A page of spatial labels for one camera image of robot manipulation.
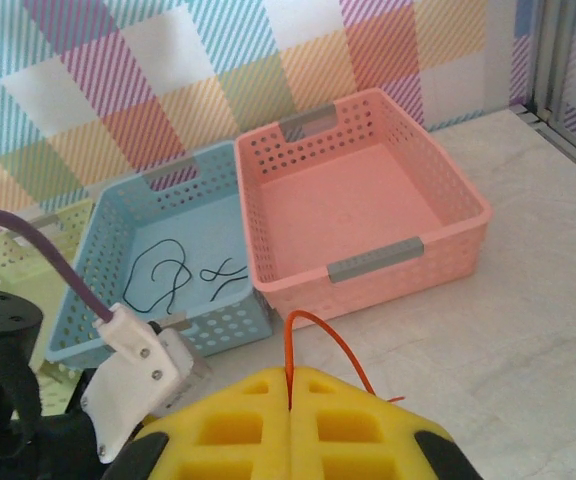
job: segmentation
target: black wire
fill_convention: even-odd
[[[212,298],[210,299],[210,301],[214,301],[215,298],[217,298],[217,295],[219,295],[219,292],[221,292],[221,289],[224,288],[226,285],[228,285],[229,283],[232,282],[237,282],[239,280],[245,280],[246,278],[248,278],[248,275],[244,276],[244,277],[237,277],[237,278],[231,278],[229,280],[226,280],[224,283],[221,284],[221,286],[217,289],[217,291],[213,294]]]
[[[179,270],[177,270],[177,273],[175,274],[175,279],[173,281],[173,288],[165,293],[164,295],[162,295],[161,297],[159,297],[155,303],[153,303],[148,309],[140,309],[135,307],[135,305],[133,305],[130,300],[128,300],[126,298],[126,293],[128,293],[128,289],[130,288],[130,285],[133,281],[133,276],[135,274],[135,269],[137,268],[137,263],[139,262],[139,260],[141,260],[141,258],[143,258],[144,255],[146,255],[147,253],[151,252],[152,250],[154,250],[155,248],[157,248],[159,245],[166,243],[166,242],[172,242],[174,244],[176,244],[179,249],[181,250],[181,254],[182,254],[182,260],[175,260],[175,259],[166,259],[166,260],[162,260],[159,263],[157,263],[154,268],[152,269],[152,271],[150,272],[150,279],[152,281],[155,280],[154,276],[155,276],[155,271],[157,270],[157,268],[164,264],[164,263],[169,263],[169,262],[174,262],[177,263],[179,265]],[[150,313],[154,310],[154,308],[159,304],[159,302],[161,302],[164,298],[166,298],[167,296],[171,296],[170,298],[170,302],[168,302],[168,306],[166,307],[166,312],[170,315],[170,309],[173,305],[173,303],[175,302],[175,294],[177,292],[177,290],[179,290],[180,288],[182,288],[183,286],[185,286],[188,282],[190,282],[190,280],[192,280],[192,272],[188,269],[188,267],[186,267],[185,265],[186,262],[186,250],[184,249],[183,245],[181,243],[179,243],[177,240],[173,239],[173,238],[165,238],[163,240],[158,241],[157,243],[155,243],[154,245],[150,246],[149,248],[147,248],[146,250],[144,250],[143,252],[141,252],[137,258],[135,258],[135,261],[132,264],[132,267],[130,269],[130,274],[128,275],[128,280],[126,281],[126,286],[124,288],[124,291],[122,293],[122,298],[124,299],[124,301],[126,302],[126,304],[128,304],[133,310],[135,310],[136,312],[139,313]],[[177,285],[177,280],[179,279],[179,274],[185,271],[188,274],[188,279],[182,283],[181,285]]]
[[[226,266],[226,263],[228,263],[230,260],[232,260],[232,257],[228,257],[226,260],[224,260],[221,263],[221,265],[219,265],[219,268],[217,269],[217,271],[209,270],[207,268],[202,268],[201,271],[199,272],[199,278],[201,278],[204,282],[214,282],[217,277],[232,277],[233,275],[237,275],[238,273],[241,273],[246,268],[248,268],[248,267],[242,267],[239,270],[236,270],[234,272],[222,273],[221,270]],[[205,272],[212,274],[212,278],[205,278],[204,277]]]

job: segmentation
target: plastic basket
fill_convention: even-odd
[[[379,89],[246,133],[236,154],[253,283],[282,317],[329,319],[475,270],[490,206]]]
[[[93,202],[83,200],[31,223],[72,261],[82,239]],[[44,361],[59,302],[66,284],[44,257],[24,239],[12,232],[0,233],[0,290],[36,304],[44,320],[35,343],[30,366],[36,372],[44,415],[56,415],[66,408],[79,375]]]
[[[252,288],[250,278],[225,285],[210,301],[220,280],[200,278],[203,268],[216,271],[247,266],[233,142],[201,150],[190,158],[133,176],[105,189],[75,261],[77,273],[108,306],[126,303],[123,291],[137,257],[164,239],[179,241],[185,265],[193,278],[177,291],[172,313],[184,318],[179,328],[205,356],[271,334],[267,304]],[[126,296],[143,310],[167,293],[180,259],[178,248],[163,244],[137,264]],[[144,320],[167,322],[169,297]],[[94,368],[111,353],[92,326],[95,316],[78,296],[68,291],[53,330],[48,358],[73,368]]]

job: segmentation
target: blue basket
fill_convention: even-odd
[[[268,306],[252,287],[250,278],[217,277],[202,269],[223,273],[247,266],[232,142],[219,143],[194,156],[156,171],[133,176],[108,187],[80,245],[75,269],[106,305],[126,303],[122,298],[130,271],[134,275],[126,298],[146,310],[170,291],[179,264],[163,260],[181,258],[174,239],[185,250],[185,266],[192,278],[176,292],[172,313],[185,312],[190,326],[182,331],[204,355],[212,355],[271,334]],[[245,276],[243,270],[236,277]],[[182,271],[177,285],[189,278]],[[162,319],[170,297],[153,311],[138,314],[144,320]],[[46,358],[71,368],[95,368],[112,350],[92,326],[94,313],[68,290],[52,332]]]

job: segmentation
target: basket floor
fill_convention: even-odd
[[[189,310],[194,307],[208,305],[215,291],[229,278],[248,275],[248,270],[232,277],[217,277],[214,282],[203,281],[199,274],[201,269],[216,271],[224,260],[231,257],[223,268],[224,273],[238,270],[247,265],[246,245],[244,241],[239,196],[232,195],[222,200],[204,205],[194,210],[184,212],[164,220],[142,227],[135,233],[133,247],[130,252],[128,273],[137,256],[163,239],[177,240],[186,251],[185,265],[192,272],[192,279],[181,287],[175,296],[171,311],[173,313]],[[148,309],[159,297],[172,288],[174,277],[179,265],[169,262],[161,265],[155,272],[155,281],[150,278],[153,267],[162,260],[181,260],[179,247],[172,242],[166,242],[153,251],[145,254],[138,262],[126,298],[141,310]],[[181,272],[177,285],[188,278],[186,272]],[[221,289],[217,300],[241,292],[249,285],[249,281],[231,282]],[[161,318],[167,315],[167,297],[155,309],[142,318]]]
[[[440,228],[383,144],[265,184],[279,278]]]

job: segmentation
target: black strap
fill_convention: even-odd
[[[12,458],[33,438],[41,420],[37,377],[26,363],[19,344],[0,337],[0,385],[19,415],[20,433],[0,436],[0,459]]]

